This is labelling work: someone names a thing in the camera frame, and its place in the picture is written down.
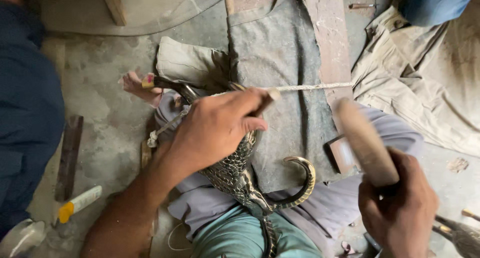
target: beige cloth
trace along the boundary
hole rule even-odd
[[[399,12],[386,10],[367,27],[355,100],[400,116],[429,143],[480,156],[479,1],[429,28],[402,27]]]

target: gray pants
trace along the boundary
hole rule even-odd
[[[364,106],[360,110],[373,123],[386,146],[418,156],[423,144],[421,134],[394,115]],[[328,186],[319,182],[306,201],[294,208],[282,210],[280,214],[307,234],[325,257],[332,257],[331,246],[340,230],[360,216],[358,187],[361,181],[362,175],[355,175]],[[184,179],[177,189],[182,195],[170,204],[168,211],[189,226],[189,240],[202,227],[237,205],[235,199],[215,189],[199,173]],[[278,200],[291,196],[298,190],[299,188],[292,188],[277,191],[269,196]]]

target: concrete floor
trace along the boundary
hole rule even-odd
[[[347,6],[356,0],[344,1]],[[345,12],[352,66],[365,45],[364,28],[374,15],[388,7],[389,0],[375,2],[381,4],[375,13]],[[175,28],[149,36],[57,36],[66,41],[63,94],[67,114],[84,116],[73,195],[95,185],[101,185],[104,193],[93,205],[75,214],[69,223],[50,231],[46,241],[35,251],[35,257],[77,256],[85,234],[108,202],[109,195],[126,188],[139,172],[140,143],[147,135],[146,123],[153,110],[137,97],[124,92],[117,81],[129,70],[137,69],[143,73],[152,71],[162,36],[227,51],[226,16],[222,1]],[[453,174],[446,169],[446,164],[460,156],[468,160],[470,166],[460,174]],[[479,227],[480,224],[462,218],[460,210],[468,207],[480,212],[480,202],[475,199],[480,194],[480,186],[475,184],[475,179],[480,177],[476,170],[480,160],[426,144],[420,163],[440,197],[439,213]],[[168,214],[166,204],[159,211],[160,229],[153,241],[152,256],[189,257],[191,250],[173,251],[167,247],[168,233],[178,221]],[[351,243],[355,249],[364,250],[367,246],[362,236],[364,228],[360,221],[357,223],[360,224],[347,227],[340,240]],[[174,248],[189,247],[182,229],[177,229],[172,236]],[[452,244],[438,235],[432,235],[430,247],[437,257],[457,257]]]

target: wooden hammer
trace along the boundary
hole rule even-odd
[[[338,101],[335,109],[341,130],[369,181],[377,188],[395,186],[400,177],[380,136],[349,99]]]

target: snake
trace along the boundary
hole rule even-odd
[[[155,76],[154,86],[177,91],[190,105],[200,96],[187,84],[171,82],[163,77]],[[238,83],[233,83],[231,89],[245,89]],[[315,168],[302,157],[286,157],[285,163],[297,163],[305,172],[303,187],[294,195],[273,201],[261,192],[250,157],[256,149],[260,137],[259,131],[248,132],[238,144],[237,150],[219,162],[199,171],[206,176],[212,185],[230,194],[240,204],[248,208],[253,217],[260,221],[265,248],[262,258],[274,258],[277,255],[277,234],[275,233],[269,215],[275,211],[291,208],[301,204],[312,193],[315,185]]]

